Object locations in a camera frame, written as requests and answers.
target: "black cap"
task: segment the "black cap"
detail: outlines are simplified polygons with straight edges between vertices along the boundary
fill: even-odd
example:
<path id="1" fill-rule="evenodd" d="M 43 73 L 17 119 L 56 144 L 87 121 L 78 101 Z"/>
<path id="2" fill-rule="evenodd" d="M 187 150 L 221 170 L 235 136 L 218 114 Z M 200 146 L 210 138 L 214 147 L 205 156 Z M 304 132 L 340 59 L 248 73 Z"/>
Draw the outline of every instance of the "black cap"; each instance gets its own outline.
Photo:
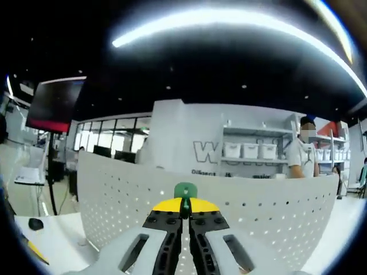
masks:
<path id="1" fill-rule="evenodd" d="M 307 123 L 311 123 L 311 124 L 313 124 L 313 126 L 316 127 L 313 119 L 310 119 L 308 116 L 301 117 L 301 119 L 300 119 L 300 125 L 301 126 L 304 126 Z"/>

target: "monitor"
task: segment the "monitor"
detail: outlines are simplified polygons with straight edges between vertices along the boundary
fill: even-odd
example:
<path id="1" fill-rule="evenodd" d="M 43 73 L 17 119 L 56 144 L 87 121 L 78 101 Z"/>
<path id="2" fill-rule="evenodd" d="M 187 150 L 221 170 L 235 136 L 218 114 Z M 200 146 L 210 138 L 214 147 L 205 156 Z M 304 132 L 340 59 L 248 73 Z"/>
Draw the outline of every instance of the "monitor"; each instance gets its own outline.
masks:
<path id="1" fill-rule="evenodd" d="M 108 158 L 111 157 L 111 149 L 105 148 L 102 146 L 94 145 L 93 153 L 100 155 L 100 156 L 106 156 Z"/>
<path id="2" fill-rule="evenodd" d="M 48 132 L 69 132 L 75 103 L 85 77 L 41 82 L 37 86 L 26 126 Z"/>
<path id="3" fill-rule="evenodd" d="M 135 163 L 135 153 L 116 151 L 115 159 L 122 160 L 124 162 Z"/>

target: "perforated partition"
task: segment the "perforated partition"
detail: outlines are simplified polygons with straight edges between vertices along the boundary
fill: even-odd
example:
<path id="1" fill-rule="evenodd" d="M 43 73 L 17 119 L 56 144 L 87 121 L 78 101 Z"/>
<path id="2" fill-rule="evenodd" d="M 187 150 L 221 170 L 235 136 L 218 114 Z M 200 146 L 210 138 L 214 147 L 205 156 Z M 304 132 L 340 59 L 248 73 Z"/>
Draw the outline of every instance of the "perforated partition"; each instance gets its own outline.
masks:
<path id="1" fill-rule="evenodd" d="M 244 179 L 179 175 L 82 152 L 78 193 L 87 238 L 99 249 L 133 226 L 154 205 L 173 197 L 179 182 L 192 182 L 198 197 L 216 204 L 237 227 L 278 252 L 290 270 L 300 270 L 317 246 L 335 201 L 337 176 L 312 179 Z M 183 223 L 176 274 L 196 274 Z"/>

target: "white desk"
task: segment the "white desk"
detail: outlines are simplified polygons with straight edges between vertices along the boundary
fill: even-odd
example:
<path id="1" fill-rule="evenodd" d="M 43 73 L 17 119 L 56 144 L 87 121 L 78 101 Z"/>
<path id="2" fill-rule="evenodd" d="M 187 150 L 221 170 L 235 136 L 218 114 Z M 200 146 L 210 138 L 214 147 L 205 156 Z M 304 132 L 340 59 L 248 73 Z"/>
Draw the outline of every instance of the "white desk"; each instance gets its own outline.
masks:
<path id="1" fill-rule="evenodd" d="M 42 262 L 40 264 L 50 274 L 79 271 L 97 260 L 97 251 L 85 241 L 80 213 L 38 217 L 44 223 L 44 228 L 39 231 L 28 227 L 29 218 L 15 216 L 15 221 L 23 234 L 49 261 L 49 266 Z"/>

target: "glass wall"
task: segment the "glass wall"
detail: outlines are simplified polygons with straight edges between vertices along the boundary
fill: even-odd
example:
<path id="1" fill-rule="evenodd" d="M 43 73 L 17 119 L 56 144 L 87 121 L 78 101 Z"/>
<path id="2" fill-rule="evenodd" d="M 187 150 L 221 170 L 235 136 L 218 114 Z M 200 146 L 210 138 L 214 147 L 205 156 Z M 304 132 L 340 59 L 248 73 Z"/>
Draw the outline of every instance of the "glass wall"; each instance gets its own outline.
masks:
<path id="1" fill-rule="evenodd" d="M 151 117 L 114 119 L 81 123 L 77 127 L 74 150 L 84 147 L 93 152 L 94 146 L 111 149 L 114 157 L 116 151 L 138 152 L 149 135 Z"/>
<path id="2" fill-rule="evenodd" d="M 101 121 L 92 122 L 92 127 L 89 132 L 89 140 L 87 145 L 87 151 L 93 152 L 94 145 L 98 144 L 99 131 L 101 129 Z"/>
<path id="3" fill-rule="evenodd" d="M 74 150 L 78 151 L 80 147 L 80 139 L 81 139 L 81 132 L 83 130 L 84 124 L 79 124 L 76 129 L 75 141 L 74 141 Z"/>
<path id="4" fill-rule="evenodd" d="M 88 144 L 88 138 L 89 138 L 89 131 L 91 129 L 91 123 L 87 122 L 84 124 L 83 130 L 81 132 L 81 138 L 80 138 L 80 147 L 84 147 L 86 149 Z"/>

